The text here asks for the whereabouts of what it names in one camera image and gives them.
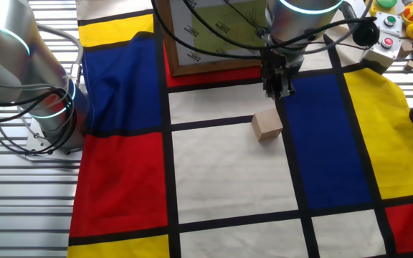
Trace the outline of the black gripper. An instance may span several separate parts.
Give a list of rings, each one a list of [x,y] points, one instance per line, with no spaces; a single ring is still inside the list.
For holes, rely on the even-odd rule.
[[[261,77],[265,96],[272,99],[290,97],[295,94],[293,81],[304,61],[301,54],[281,54],[271,49],[260,51],[261,56]],[[288,78],[281,79],[281,91],[278,81],[271,80],[275,76]]]

